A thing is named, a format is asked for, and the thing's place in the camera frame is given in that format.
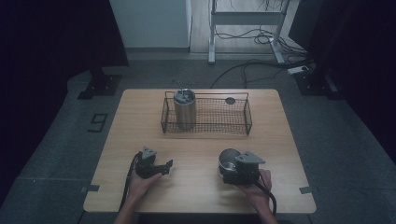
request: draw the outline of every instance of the wire basket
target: wire basket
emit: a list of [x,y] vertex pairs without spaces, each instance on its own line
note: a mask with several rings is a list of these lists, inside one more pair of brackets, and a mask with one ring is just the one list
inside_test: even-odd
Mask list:
[[195,93],[196,121],[190,129],[177,123],[174,92],[166,91],[163,133],[232,133],[249,135],[252,126],[247,92]]

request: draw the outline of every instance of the power strip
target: power strip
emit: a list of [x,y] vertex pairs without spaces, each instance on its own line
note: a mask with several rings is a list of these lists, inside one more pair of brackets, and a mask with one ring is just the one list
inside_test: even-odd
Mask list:
[[307,66],[301,66],[301,67],[295,67],[295,68],[288,69],[288,74],[294,75],[294,74],[298,74],[298,73],[305,73],[308,71],[309,71],[309,69]]

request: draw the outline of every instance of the wooden table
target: wooden table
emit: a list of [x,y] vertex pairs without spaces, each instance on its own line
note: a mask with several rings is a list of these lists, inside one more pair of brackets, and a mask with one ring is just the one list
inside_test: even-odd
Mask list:
[[225,185],[219,176],[219,154],[225,148],[251,151],[263,158],[262,169],[272,172],[278,213],[314,213],[312,193],[275,90],[194,90],[196,93],[248,92],[253,126],[242,134],[163,133],[161,115],[166,91],[126,90],[120,100],[102,156],[84,203],[88,212],[117,212],[125,177],[134,155],[144,146],[155,149],[156,165],[174,160],[165,175],[145,195],[136,212],[254,213],[245,195]]

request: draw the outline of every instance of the silver thermos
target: silver thermos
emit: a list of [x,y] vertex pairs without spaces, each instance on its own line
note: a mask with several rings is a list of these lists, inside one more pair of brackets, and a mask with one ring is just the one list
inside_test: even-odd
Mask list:
[[174,95],[177,126],[189,130],[196,123],[195,93],[190,89],[180,89]]

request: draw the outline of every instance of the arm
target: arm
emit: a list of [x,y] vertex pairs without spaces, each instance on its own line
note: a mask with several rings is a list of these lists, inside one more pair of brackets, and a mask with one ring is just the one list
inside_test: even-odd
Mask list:
[[147,192],[149,187],[154,184],[163,175],[161,173],[156,174],[148,179],[143,179],[136,174],[136,171],[132,171],[132,180],[129,185],[128,196],[125,199],[125,203],[122,206],[119,214],[114,221],[114,224],[127,224],[132,223],[134,210],[143,195]]
[[[264,186],[271,190],[271,172],[260,170],[260,174],[262,176],[262,181]],[[262,223],[265,224],[273,224],[277,223],[274,215],[270,209],[270,200],[267,195],[265,195],[262,190],[257,188],[255,185],[249,186],[238,186],[247,196],[248,201],[251,203],[253,208],[256,210],[257,214],[260,217]]]

